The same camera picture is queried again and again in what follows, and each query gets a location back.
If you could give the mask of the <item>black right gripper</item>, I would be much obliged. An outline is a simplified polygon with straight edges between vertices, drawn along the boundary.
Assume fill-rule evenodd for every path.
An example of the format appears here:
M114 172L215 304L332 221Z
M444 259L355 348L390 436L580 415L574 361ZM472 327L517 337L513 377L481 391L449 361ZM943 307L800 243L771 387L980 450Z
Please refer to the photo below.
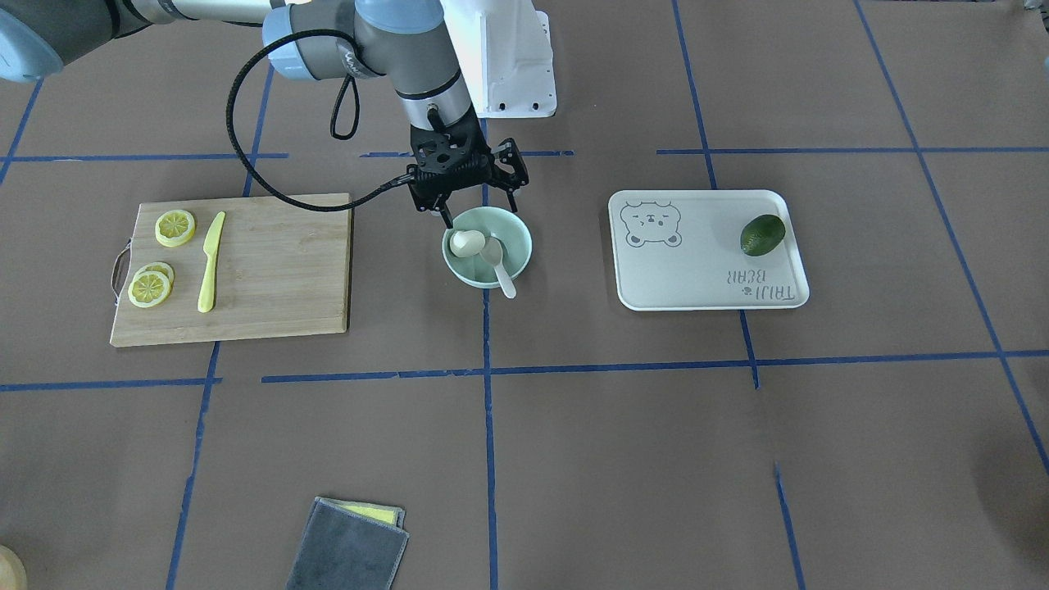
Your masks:
M472 109L456 123L438 130L410 127L411 154L407 184L418 211L438 212L447 230L453 229L448 199L453 192L487 184L502 190L511 212L520 213L518 198L529 184L524 157L513 138L495 148L488 145L479 118Z

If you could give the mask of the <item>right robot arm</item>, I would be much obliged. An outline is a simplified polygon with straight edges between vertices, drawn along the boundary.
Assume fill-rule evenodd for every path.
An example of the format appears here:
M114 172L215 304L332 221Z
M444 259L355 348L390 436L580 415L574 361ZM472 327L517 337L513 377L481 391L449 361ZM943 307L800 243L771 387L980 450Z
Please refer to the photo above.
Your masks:
M224 131L247 174L266 193L303 211L352 211L407 188L416 211L453 225L457 191L502 191L512 212L529 172L513 138L491 145L456 48L449 1L4 1L2 78L36 83L116 40L160 25L221 23L258 33L260 47L232 79ZM333 206L290 197L260 175L237 134L234 112L247 77L266 62L285 79L338 79L338 100L364 79L389 79L409 125L410 163L393 180Z

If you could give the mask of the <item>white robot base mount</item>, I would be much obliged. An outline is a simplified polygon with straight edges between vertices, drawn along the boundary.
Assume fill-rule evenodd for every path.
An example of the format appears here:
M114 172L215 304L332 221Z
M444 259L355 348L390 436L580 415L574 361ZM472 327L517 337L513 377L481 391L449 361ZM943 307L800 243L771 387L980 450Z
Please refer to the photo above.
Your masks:
M550 21L532 1L443 1L480 119L535 119L558 108Z

